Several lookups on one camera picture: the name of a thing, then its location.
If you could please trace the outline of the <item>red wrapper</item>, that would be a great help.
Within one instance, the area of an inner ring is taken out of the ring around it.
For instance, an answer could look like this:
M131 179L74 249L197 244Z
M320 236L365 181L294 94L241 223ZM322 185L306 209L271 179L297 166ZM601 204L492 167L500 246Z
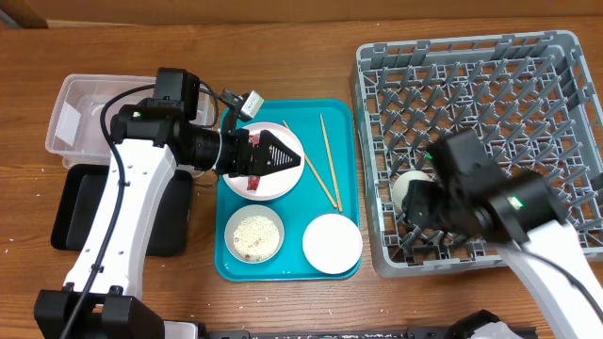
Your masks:
M253 146L259 143L260 136L258 134L249 135L249 141ZM247 190L248 191L256 191L260 183L260 178L258 176L249 176L247 182Z

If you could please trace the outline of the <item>white cup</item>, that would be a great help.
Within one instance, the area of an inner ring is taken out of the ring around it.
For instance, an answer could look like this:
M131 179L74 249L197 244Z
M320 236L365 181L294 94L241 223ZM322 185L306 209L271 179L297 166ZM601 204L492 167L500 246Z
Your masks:
M420 170L410 170L400 175L392 187L392 202L396 212L402 212L402 202L408 194L410 183L414 180L431 182L432 178Z

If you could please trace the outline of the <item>grey bowl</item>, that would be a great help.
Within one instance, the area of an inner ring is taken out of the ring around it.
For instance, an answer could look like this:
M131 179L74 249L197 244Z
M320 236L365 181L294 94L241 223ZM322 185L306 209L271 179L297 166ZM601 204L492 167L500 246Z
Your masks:
M270 208L252 204L234 212L226 223L224 241L228 251L240 262L267 262L280 250L285 228Z

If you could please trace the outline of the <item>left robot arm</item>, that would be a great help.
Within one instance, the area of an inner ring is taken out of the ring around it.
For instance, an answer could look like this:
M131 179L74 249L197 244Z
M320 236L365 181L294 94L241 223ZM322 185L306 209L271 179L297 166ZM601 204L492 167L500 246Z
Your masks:
M237 121L250 121L263 104L252 91L214 94L227 104L226 131L193 124L199 95L210 90L184 69L161 68L153 95L124 105L100 127L111 151L103 195L85 245L60 290L42 290L34 318L46 338L201 338L197 322L166 321L142 300L145 255L156 212L177 166L218 175L265 176L300 165L298 153L267 130L252 142Z

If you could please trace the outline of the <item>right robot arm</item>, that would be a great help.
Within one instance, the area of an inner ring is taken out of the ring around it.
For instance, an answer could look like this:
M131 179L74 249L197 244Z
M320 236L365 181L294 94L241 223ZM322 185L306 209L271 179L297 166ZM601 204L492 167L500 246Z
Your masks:
M482 237L496 246L557 337L601 337L602 287L544 176L532 170L506 176L471 129L438 138L427 157L434 180L412 170L394 183L405 223Z

